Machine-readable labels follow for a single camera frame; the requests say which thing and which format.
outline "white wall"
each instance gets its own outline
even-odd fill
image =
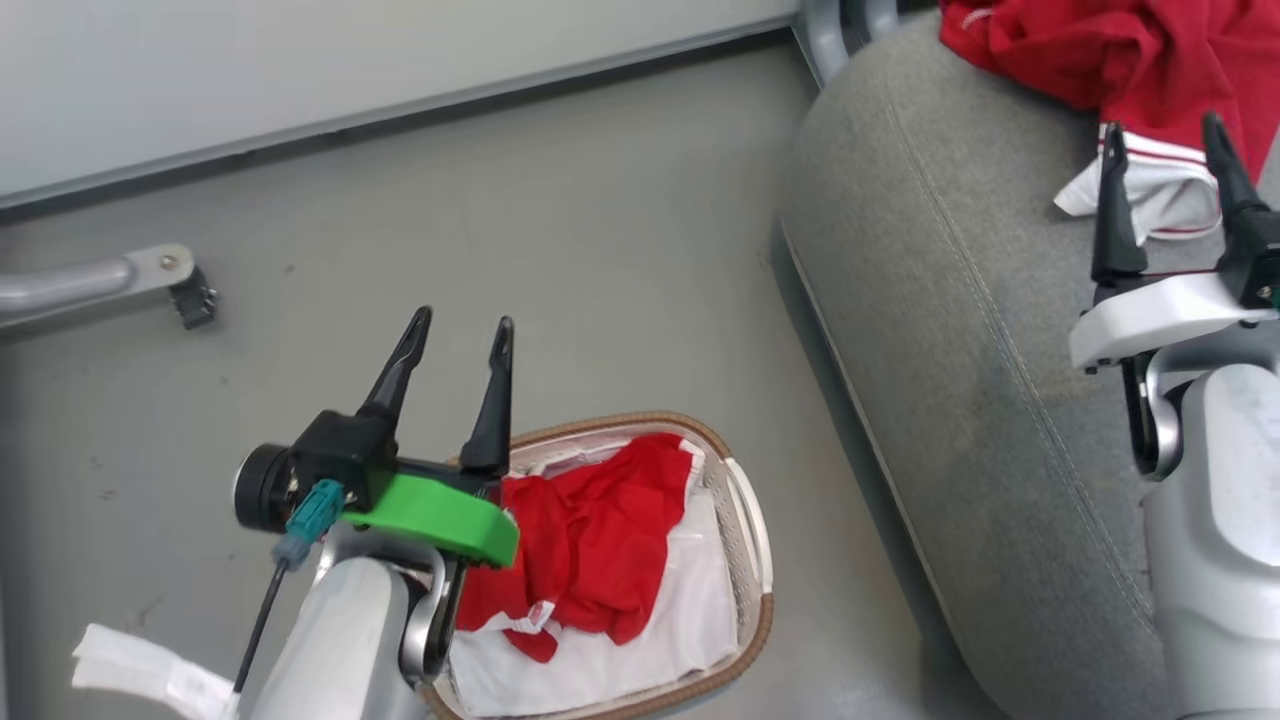
[[[796,6],[0,0],[0,206],[780,26]]]

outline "gray sofa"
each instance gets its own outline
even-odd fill
[[[1015,719],[1170,717],[1119,373],[1070,368],[1097,119],[983,73],[931,14],[822,94],[780,214],[933,591]],[[1280,149],[1263,197],[1280,200]],[[1153,243],[1208,266],[1220,240]]]

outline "chair leg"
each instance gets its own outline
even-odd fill
[[[842,0],[803,0],[800,14],[791,24],[818,87],[827,87],[850,55],[899,26],[897,0],[844,0],[845,13],[859,40],[858,46],[847,47],[841,27],[841,4]]]

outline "black foot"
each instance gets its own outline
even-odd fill
[[[196,266],[191,277],[169,287],[173,309],[182,318],[182,327],[195,329],[207,325],[218,315],[218,291],[209,287],[205,273]]]

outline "gray floor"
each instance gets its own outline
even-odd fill
[[[355,409],[419,304],[435,324],[408,455],[458,448],[504,313],[516,430],[669,409],[735,448],[777,618],[756,666],[687,717],[988,716],[945,641],[923,639],[937,628],[908,602],[909,552],[886,552],[774,273],[774,183],[812,97],[780,42],[0,228],[5,270],[186,242],[224,299],[195,333],[154,302],[0,347],[13,716],[168,717],[70,691],[93,621],[234,673],[271,539],[236,524],[232,473]],[[305,589],[283,591],[247,703]]]

